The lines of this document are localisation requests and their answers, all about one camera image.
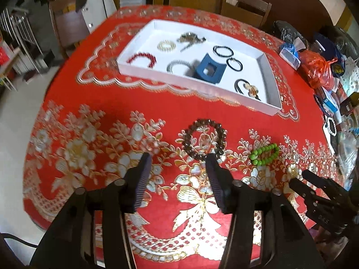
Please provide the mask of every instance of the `gold bracelet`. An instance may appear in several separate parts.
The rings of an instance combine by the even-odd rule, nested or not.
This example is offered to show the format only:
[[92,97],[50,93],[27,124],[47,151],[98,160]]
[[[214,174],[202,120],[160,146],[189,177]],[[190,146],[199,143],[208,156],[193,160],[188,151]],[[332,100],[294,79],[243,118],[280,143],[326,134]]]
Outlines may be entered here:
[[170,40],[163,40],[157,45],[157,49],[162,52],[171,52],[176,48],[176,44]]

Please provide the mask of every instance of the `red beaded bracelet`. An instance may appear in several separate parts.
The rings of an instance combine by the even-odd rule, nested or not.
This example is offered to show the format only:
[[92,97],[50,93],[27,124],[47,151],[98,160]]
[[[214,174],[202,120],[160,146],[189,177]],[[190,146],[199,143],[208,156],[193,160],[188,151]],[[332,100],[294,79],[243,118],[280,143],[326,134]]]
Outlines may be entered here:
[[148,58],[151,61],[150,64],[148,65],[149,68],[153,68],[153,66],[157,62],[156,58],[153,55],[151,55],[150,53],[136,53],[131,58],[129,58],[127,60],[127,63],[130,64],[131,62],[133,62],[139,56],[144,56],[144,57]]

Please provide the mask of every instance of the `bracelet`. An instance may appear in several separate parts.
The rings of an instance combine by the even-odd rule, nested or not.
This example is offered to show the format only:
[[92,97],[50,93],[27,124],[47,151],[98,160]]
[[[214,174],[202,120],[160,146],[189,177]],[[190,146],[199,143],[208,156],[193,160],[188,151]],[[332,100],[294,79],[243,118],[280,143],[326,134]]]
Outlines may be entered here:
[[[229,64],[229,61],[235,61],[235,62],[237,62],[241,68],[240,68],[239,70],[233,68],[233,67]],[[232,70],[234,70],[234,71],[236,71],[236,72],[240,72],[241,70],[243,70],[243,64],[242,64],[239,60],[237,60],[237,59],[235,59],[235,58],[229,58],[229,59],[227,59],[227,65],[228,65]]]
[[156,58],[153,55],[151,55],[150,53],[137,53],[137,54],[134,54],[132,57],[130,57],[127,60],[127,63],[130,64],[131,62],[133,62],[139,56],[144,56],[144,57],[148,58],[151,61],[150,64],[147,66],[148,68],[153,68],[153,66],[157,62]]
[[[261,155],[261,153],[270,152],[272,150],[274,150],[274,153],[272,153],[269,157],[261,158],[261,160],[258,159],[258,157],[259,157],[259,155]],[[254,166],[264,166],[264,165],[272,163],[272,161],[276,160],[278,158],[278,156],[279,156],[279,147],[276,143],[272,143],[265,147],[261,147],[259,149],[252,151],[249,158],[251,159],[251,162]]]
[[[218,48],[225,48],[225,49],[229,50],[229,51],[231,52],[231,55],[223,55],[223,54],[218,53],[218,52],[217,52],[217,49],[218,49]],[[232,55],[234,55],[233,50],[232,50],[231,48],[229,48],[228,46],[213,46],[213,52],[214,52],[216,55],[220,56],[221,58],[229,58],[229,57],[231,57]]]
[[189,67],[190,69],[194,69],[194,67],[192,66],[192,64],[190,64],[189,62],[186,62],[186,61],[181,61],[181,60],[178,60],[178,61],[172,61],[168,64],[167,66],[167,71],[169,73],[172,73],[172,67],[174,65],[178,65],[178,64],[181,64],[181,65],[185,65],[187,67]]
[[176,44],[170,40],[163,40],[157,45],[157,49],[162,52],[171,52],[176,48]]
[[234,82],[235,91],[243,94],[243,92],[241,91],[241,89],[238,86],[238,83],[241,81],[244,82],[243,86],[248,90],[248,95],[250,97],[256,98],[257,100],[261,101],[261,99],[259,99],[259,97],[258,97],[258,88],[254,85],[249,84],[249,82],[247,80],[244,80],[244,79],[236,80]]
[[184,131],[184,136],[183,136],[184,151],[191,158],[193,158],[195,160],[198,160],[198,161],[206,160],[207,155],[199,154],[195,149],[193,149],[193,146],[191,145],[191,138],[192,138],[193,132],[201,126],[211,126],[211,127],[214,127],[214,129],[217,131],[216,149],[214,151],[216,154],[216,158],[219,159],[220,156],[224,154],[225,139],[227,137],[227,134],[226,134],[226,131],[224,130],[224,128],[222,128],[222,124],[217,123],[210,119],[200,119],[199,118],[196,121],[194,121],[193,124],[188,127],[188,129],[186,129]]
[[[334,126],[334,132],[332,131],[332,127],[330,126],[330,122],[333,123],[333,126]],[[332,136],[336,136],[336,126],[335,126],[335,122],[334,122],[334,119],[333,117],[327,117],[327,129],[328,129],[328,132],[332,135]]]

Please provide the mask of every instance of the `small white box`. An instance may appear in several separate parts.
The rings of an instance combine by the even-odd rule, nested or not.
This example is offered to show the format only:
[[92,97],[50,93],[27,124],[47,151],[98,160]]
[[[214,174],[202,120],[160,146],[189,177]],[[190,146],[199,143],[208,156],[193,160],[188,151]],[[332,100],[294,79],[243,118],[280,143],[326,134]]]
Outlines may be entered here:
[[[181,34],[193,32],[206,41],[194,44],[181,52],[188,43],[179,43],[177,39]],[[163,52],[157,49],[162,40],[170,40],[176,44],[176,49],[171,52]],[[214,46],[228,46],[233,52],[233,58],[243,64],[243,70],[236,72],[229,66],[218,84],[212,84],[192,78],[193,71],[186,66],[176,65],[173,73],[166,71],[170,62],[184,60],[195,67],[199,65],[203,57],[208,53],[210,57],[221,64],[226,64],[227,58],[222,58],[213,52]],[[150,53],[156,57],[154,67],[148,68],[149,60],[138,57],[131,64],[127,63],[136,53]],[[166,20],[152,20],[130,41],[117,58],[118,69],[122,74],[144,79],[156,80],[180,87],[196,90],[200,93],[226,99],[253,108],[268,115],[275,115],[282,109],[278,86],[265,53],[233,37],[208,30],[202,27]],[[244,94],[237,93],[234,83],[237,79],[244,79],[258,89],[257,100],[248,95],[248,90],[239,84]]]

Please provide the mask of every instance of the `screw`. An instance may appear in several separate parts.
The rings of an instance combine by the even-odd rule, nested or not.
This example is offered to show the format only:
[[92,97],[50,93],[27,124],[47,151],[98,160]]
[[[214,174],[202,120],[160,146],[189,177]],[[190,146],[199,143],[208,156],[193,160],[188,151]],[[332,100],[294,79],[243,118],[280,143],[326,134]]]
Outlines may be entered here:
[[124,179],[117,179],[115,182],[114,182],[114,184],[116,185],[116,186],[122,186],[122,185],[124,185],[126,183],[126,181],[124,180]]
[[281,194],[282,194],[282,191],[280,191],[278,188],[273,188],[273,189],[272,189],[272,193],[273,193],[274,195],[281,195]]
[[85,191],[86,191],[85,188],[80,187],[80,188],[77,188],[77,189],[75,190],[75,193],[76,193],[76,195],[82,195],[82,194],[85,193]]
[[232,184],[233,184],[234,186],[237,186],[237,187],[243,186],[243,182],[240,181],[240,180],[238,180],[238,179],[234,179],[234,180],[232,181]]

